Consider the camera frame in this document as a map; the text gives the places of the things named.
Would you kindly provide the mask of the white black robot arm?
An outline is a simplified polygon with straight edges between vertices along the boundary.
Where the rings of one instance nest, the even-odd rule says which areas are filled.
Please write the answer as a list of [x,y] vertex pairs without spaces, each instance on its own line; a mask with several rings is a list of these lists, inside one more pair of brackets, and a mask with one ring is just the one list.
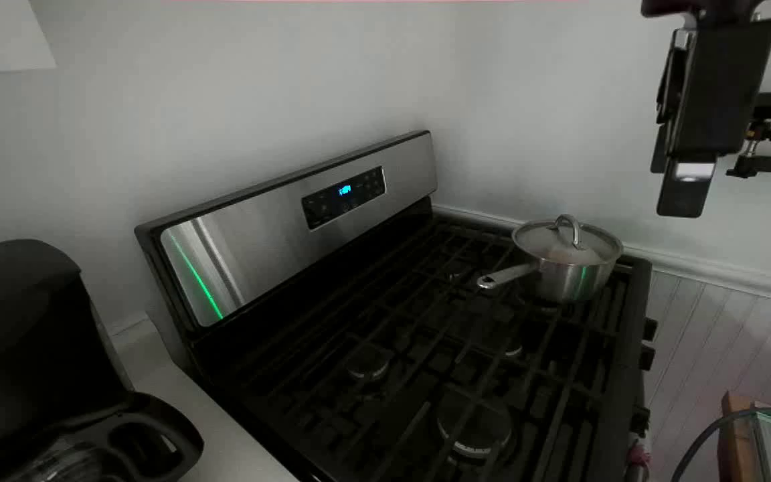
[[714,167],[738,154],[771,55],[763,0],[641,0],[644,19],[680,15],[657,94],[649,173],[663,175],[655,211],[699,217]]

